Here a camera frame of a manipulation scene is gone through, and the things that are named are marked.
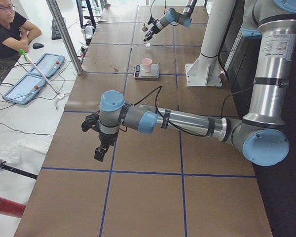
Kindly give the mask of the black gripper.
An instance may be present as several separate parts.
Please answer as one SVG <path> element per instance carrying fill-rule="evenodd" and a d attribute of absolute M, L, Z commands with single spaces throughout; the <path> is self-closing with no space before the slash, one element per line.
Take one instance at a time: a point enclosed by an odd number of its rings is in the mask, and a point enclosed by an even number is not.
<path fill-rule="evenodd" d="M 159 20 L 153 23 L 153 26 L 146 32 L 144 42 L 148 42 L 152 39 L 153 35 L 158 34 L 163 29 L 163 25 Z"/>
<path fill-rule="evenodd" d="M 109 146 L 114 146 L 117 140 L 117 133 L 115 134 L 105 134 L 99 133 L 99 140 L 101 142 L 100 146 L 95 149 L 94 159 L 103 162 L 107 148 Z"/>

